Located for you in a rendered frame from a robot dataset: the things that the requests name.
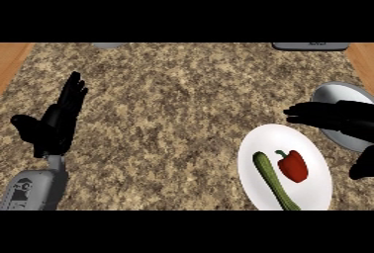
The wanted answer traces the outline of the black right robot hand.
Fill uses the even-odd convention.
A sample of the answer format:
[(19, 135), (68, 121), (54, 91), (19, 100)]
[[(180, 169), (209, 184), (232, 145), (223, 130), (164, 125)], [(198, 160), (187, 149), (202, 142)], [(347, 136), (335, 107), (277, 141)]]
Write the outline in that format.
[(338, 100), (334, 104), (303, 102), (283, 110), (286, 122), (335, 130), (371, 145), (348, 169), (348, 178), (374, 178), (374, 104)]

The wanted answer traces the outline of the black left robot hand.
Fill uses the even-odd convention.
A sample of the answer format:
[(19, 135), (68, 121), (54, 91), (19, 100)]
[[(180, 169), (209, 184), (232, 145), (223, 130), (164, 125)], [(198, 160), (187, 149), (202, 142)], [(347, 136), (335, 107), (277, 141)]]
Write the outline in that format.
[(57, 102), (48, 106), (42, 117), (38, 120), (26, 115), (11, 117), (10, 123), (22, 140), (34, 145), (35, 158), (68, 152), (85, 94), (84, 81), (73, 71), (62, 86)]

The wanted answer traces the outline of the grey pan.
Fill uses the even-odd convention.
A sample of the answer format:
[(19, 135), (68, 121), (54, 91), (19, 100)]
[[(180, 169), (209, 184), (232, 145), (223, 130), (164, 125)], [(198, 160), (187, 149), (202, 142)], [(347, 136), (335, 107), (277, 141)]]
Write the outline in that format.
[[(311, 102), (334, 104), (340, 100), (374, 104), (374, 96), (348, 83), (331, 81), (314, 88), (310, 98)], [(371, 142), (344, 135), (340, 131), (329, 129), (320, 129), (319, 131), (335, 144), (354, 152), (362, 152), (372, 145)]]

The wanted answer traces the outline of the red bell pepper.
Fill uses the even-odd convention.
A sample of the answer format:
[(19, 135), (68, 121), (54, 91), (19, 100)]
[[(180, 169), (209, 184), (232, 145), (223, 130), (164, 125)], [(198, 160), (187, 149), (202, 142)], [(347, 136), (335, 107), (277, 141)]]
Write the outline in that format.
[(289, 153), (276, 150), (274, 153), (282, 156), (277, 161), (282, 174), (292, 182), (300, 183), (308, 176), (308, 168), (301, 155), (294, 150)]

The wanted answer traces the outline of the white plate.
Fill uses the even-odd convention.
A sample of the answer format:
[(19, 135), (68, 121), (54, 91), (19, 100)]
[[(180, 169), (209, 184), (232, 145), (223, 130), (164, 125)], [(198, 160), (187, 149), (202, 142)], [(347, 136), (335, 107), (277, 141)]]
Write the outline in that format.
[[(295, 183), (279, 170), (276, 153), (294, 150), (307, 165), (307, 178)], [(260, 211), (279, 211), (280, 204), (252, 163), (252, 154), (261, 151), (270, 161), (283, 190), (303, 211), (325, 211), (331, 201), (331, 176), (323, 157), (308, 138), (291, 127), (267, 124), (245, 135), (238, 150), (238, 175), (246, 197)]]

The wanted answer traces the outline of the dark grey appliance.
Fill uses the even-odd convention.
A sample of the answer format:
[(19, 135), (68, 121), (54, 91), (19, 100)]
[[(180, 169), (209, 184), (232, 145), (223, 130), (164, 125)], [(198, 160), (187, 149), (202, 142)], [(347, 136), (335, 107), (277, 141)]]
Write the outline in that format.
[(285, 51), (335, 51), (348, 48), (348, 42), (273, 42), (272, 46)]

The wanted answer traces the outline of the green cucumber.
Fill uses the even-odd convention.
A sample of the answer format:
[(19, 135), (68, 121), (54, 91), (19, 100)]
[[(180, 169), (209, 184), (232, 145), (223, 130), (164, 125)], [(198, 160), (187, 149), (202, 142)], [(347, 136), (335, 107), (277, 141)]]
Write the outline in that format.
[(301, 208), (294, 203), (294, 201), (291, 200), (291, 198), (283, 190), (282, 184), (279, 182), (279, 179), (277, 179), (277, 176), (276, 176), (276, 173), (273, 170), (270, 160), (261, 151), (257, 151), (252, 154), (252, 163), (254, 163), (257, 171), (261, 175), (261, 178), (270, 188), (270, 191), (274, 195), (274, 198), (276, 198), (276, 201), (280, 205), (282, 210), (283, 211), (298, 211)]

